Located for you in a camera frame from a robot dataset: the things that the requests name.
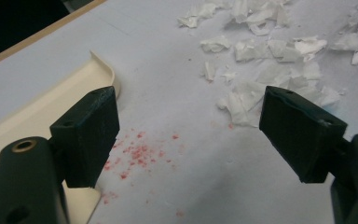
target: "red particle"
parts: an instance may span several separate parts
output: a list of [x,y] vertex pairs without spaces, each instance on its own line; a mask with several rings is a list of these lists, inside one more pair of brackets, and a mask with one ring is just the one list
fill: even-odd
[[118,198],[118,195],[116,193],[112,192],[112,191],[110,191],[109,194],[113,199]]
[[145,135],[145,132],[139,132],[138,135],[137,135],[137,137],[138,137],[138,138],[142,138],[142,137],[144,137],[144,135]]
[[129,174],[128,172],[123,172],[123,173],[121,173],[121,174],[120,174],[121,179],[127,178],[128,174]]
[[103,169],[104,169],[105,171],[108,171],[108,170],[110,170],[110,168],[111,168],[111,166],[110,166],[110,161],[107,161],[106,164],[104,165]]
[[115,165],[119,164],[120,162],[121,162],[121,158],[117,158],[117,159],[115,160]]
[[183,217],[185,215],[185,213],[183,211],[181,211],[180,209],[176,209],[176,216],[177,217]]
[[161,158],[165,155],[165,152],[163,150],[160,150],[158,153],[158,156]]

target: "beige plastic tray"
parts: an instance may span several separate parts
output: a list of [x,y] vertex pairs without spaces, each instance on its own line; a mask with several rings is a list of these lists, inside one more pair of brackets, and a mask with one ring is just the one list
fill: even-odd
[[[113,69],[91,53],[91,58],[67,79],[27,106],[0,122],[0,151],[28,136],[50,138],[49,126],[89,91],[113,85],[116,97],[120,84]],[[95,189],[68,189],[65,186],[71,223],[87,223],[101,193]]]

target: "white table surface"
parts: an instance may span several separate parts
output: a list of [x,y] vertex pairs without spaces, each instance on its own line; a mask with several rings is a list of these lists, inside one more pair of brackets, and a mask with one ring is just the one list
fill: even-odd
[[[332,44],[357,2],[294,0],[287,7],[291,27],[270,36],[318,35]],[[200,77],[206,60],[229,64],[238,72],[236,82],[275,63],[235,63],[233,48],[208,54],[201,40],[225,35],[235,44],[268,37],[227,25],[225,10],[197,29],[179,28],[176,18],[198,3],[109,0],[3,60],[0,120],[71,74],[92,49],[113,66],[122,90],[121,131],[89,223],[334,223],[332,177],[323,185],[301,184],[257,128],[228,127],[228,113],[215,103],[233,86],[220,77],[213,83]],[[333,111],[349,123],[347,139],[358,133],[358,65],[351,65],[351,56],[325,49],[314,59],[323,83],[348,89]],[[145,149],[147,164],[131,165],[125,150],[131,146]]]

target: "red powder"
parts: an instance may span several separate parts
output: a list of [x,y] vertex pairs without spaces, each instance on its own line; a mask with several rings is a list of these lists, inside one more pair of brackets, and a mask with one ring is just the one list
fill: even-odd
[[161,158],[165,155],[165,152],[163,150],[160,150],[158,153],[158,156]]
[[128,173],[128,172],[126,172],[126,171],[125,171],[125,172],[123,172],[123,173],[121,173],[121,174],[120,174],[121,179],[125,179],[125,178],[127,178],[128,174],[129,174],[129,173]]
[[137,137],[138,137],[138,138],[142,138],[142,137],[144,137],[144,135],[145,135],[145,132],[139,132],[138,135],[137,135]]
[[176,209],[176,216],[177,217],[183,217],[185,215],[185,213],[183,211],[181,211],[180,209]]
[[121,158],[116,158],[115,165],[119,164],[121,162]]
[[111,168],[110,165],[111,165],[111,164],[110,164],[110,161],[107,161],[106,164],[104,165],[103,169],[104,169],[105,171],[110,170],[110,168]]

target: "brass insert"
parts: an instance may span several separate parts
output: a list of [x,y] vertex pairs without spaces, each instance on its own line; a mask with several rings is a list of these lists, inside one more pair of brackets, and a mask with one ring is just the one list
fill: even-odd
[[34,139],[28,139],[20,141],[11,150],[15,153],[22,153],[31,150],[36,146],[37,141]]

